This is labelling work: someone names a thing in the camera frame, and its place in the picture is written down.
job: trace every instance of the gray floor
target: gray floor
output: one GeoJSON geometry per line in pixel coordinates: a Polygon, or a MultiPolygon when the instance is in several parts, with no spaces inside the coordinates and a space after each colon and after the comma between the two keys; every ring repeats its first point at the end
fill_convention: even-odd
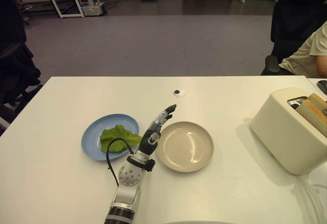
{"type": "Polygon", "coordinates": [[[142,6],[144,14],[123,12],[133,4],[122,2],[102,17],[31,19],[27,44],[41,81],[51,76],[259,75],[272,50],[271,15],[147,14],[153,3],[142,6]]]}

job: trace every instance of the office chair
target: office chair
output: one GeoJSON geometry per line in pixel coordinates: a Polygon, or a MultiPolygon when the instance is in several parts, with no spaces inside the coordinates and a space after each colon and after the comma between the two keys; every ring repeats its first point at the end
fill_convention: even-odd
{"type": "Polygon", "coordinates": [[[25,45],[26,34],[18,6],[11,0],[0,0],[0,116],[11,123],[40,90],[40,70],[32,61],[33,54],[25,45]],[[38,85],[26,92],[29,86],[38,85]],[[17,108],[8,110],[3,104],[17,108]]]}

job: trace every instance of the lettuce leaf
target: lettuce leaf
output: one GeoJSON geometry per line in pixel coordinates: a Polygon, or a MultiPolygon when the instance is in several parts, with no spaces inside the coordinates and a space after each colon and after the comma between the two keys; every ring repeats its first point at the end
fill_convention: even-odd
{"type": "MultiPolygon", "coordinates": [[[[141,136],[133,134],[130,131],[125,130],[124,126],[116,125],[115,128],[110,130],[103,130],[102,135],[100,136],[101,150],[107,152],[109,143],[117,138],[124,138],[128,145],[134,146],[139,144],[141,141],[141,136]]],[[[121,150],[127,149],[126,144],[123,141],[115,141],[109,148],[109,152],[120,152],[121,150]]]]}

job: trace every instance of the robotic arm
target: robotic arm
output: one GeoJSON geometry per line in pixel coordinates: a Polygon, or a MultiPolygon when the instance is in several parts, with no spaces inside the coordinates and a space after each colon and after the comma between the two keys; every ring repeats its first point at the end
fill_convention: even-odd
{"type": "Polygon", "coordinates": [[[173,115],[176,105],[162,111],[148,127],[135,154],[119,170],[119,187],[113,197],[104,224],[132,224],[137,211],[144,171],[152,171],[155,164],[150,155],[157,148],[162,125],[173,115]]]}

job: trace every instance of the beige plate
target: beige plate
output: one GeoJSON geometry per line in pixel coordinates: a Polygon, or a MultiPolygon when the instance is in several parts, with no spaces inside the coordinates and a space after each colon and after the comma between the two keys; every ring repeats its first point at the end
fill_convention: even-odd
{"type": "Polygon", "coordinates": [[[196,123],[177,122],[162,131],[156,153],[169,168],[191,172],[210,161],[214,144],[209,133],[196,123]]]}

